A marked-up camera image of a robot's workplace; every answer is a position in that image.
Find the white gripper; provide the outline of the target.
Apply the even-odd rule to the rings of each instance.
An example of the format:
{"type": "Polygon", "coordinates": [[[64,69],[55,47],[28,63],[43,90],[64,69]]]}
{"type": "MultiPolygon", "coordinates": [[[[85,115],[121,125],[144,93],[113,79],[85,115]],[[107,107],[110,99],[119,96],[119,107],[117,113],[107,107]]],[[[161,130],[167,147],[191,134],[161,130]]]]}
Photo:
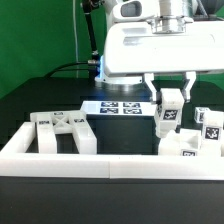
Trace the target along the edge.
{"type": "Polygon", "coordinates": [[[223,71],[222,53],[224,21],[190,23],[182,34],[153,34],[146,22],[119,23],[107,34],[103,67],[108,77],[145,73],[144,84],[152,102],[160,100],[153,73],[186,72],[182,95],[189,102],[195,71],[223,71]]]}

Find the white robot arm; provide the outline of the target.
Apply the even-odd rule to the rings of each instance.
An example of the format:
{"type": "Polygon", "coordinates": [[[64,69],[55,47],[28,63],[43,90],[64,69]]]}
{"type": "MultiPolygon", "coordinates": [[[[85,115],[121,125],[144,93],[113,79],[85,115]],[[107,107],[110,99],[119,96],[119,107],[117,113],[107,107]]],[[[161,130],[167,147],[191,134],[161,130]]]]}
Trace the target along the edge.
{"type": "Polygon", "coordinates": [[[199,0],[104,0],[107,35],[99,86],[127,89],[159,75],[182,74],[190,99],[196,75],[224,72],[224,20],[197,17],[199,0]]]}

